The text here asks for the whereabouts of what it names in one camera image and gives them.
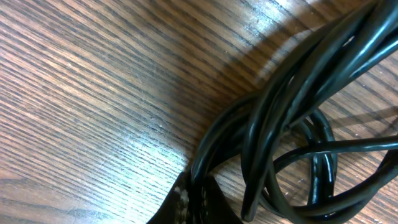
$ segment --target cable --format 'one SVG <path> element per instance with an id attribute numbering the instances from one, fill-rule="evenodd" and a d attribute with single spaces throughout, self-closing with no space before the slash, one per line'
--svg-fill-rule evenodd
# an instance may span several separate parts
<path id="1" fill-rule="evenodd" d="M 361 211 L 398 175 L 398 136 L 335 141 L 318 107 L 398 49 L 397 21 L 398 0 L 369 1 L 312 33 L 285 58 L 261 91 L 229 105 L 201 140 L 188 174 L 180 175 L 174 185 L 189 193 L 191 218 L 186 223 L 206 223 L 211 215 L 213 221 L 207 223 L 219 223 L 223 211 L 229 215 L 225 223 L 241 223 L 230 208 L 222 208 L 228 205 L 218 197 L 222 192 L 215 187 L 215 180 L 208 177 L 216 166 L 237 155 L 241 155 L 246 183 L 241 210 L 244 221 L 253 221 L 258 205 L 292 223 L 344 223 Z M 273 161 L 281 135 L 293 128 L 304 134 L 308 146 Z M 337 153 L 381 150 L 388 152 L 372 176 L 334 196 Z M 310 195 L 306 206 L 291 206 L 278 186 L 276 173 L 304 158 L 311 161 Z M 212 200 L 213 206 L 206 206 L 206 190 L 218 198 Z M 178 200 L 171 191 L 150 223 L 165 223 L 164 217 L 174 223 L 170 209 L 181 207 L 168 198 Z"/>

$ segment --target brown wooden tabletop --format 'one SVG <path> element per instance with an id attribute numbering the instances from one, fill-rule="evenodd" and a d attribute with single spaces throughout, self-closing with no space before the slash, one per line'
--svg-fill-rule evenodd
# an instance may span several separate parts
<path id="1" fill-rule="evenodd" d="M 145 223 L 216 115 L 360 0 L 0 0 L 0 223 Z M 396 134 L 398 54 L 322 104 L 337 139 Z M 277 155 L 305 144 L 286 135 Z M 336 194 L 385 152 L 340 155 Z M 279 175 L 292 205 L 308 161 Z M 239 214 L 239 158 L 216 178 Z M 398 223 L 398 181 L 350 223 Z M 289 223 L 260 208 L 253 223 Z"/>

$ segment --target wood grain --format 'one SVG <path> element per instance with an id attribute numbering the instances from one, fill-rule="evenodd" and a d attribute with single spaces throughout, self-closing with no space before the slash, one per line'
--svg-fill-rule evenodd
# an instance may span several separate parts
<path id="1" fill-rule="evenodd" d="M 0 0 L 0 223 L 145 223 L 216 115 L 360 0 Z M 396 134 L 398 54 L 325 102 L 337 139 Z M 281 155 L 305 144 L 286 135 Z M 385 152 L 340 156 L 336 193 Z M 239 213 L 239 158 L 216 178 Z M 278 175 L 291 204 L 308 164 Z M 350 223 L 398 223 L 397 179 Z M 288 223 L 259 209 L 253 223 Z"/>

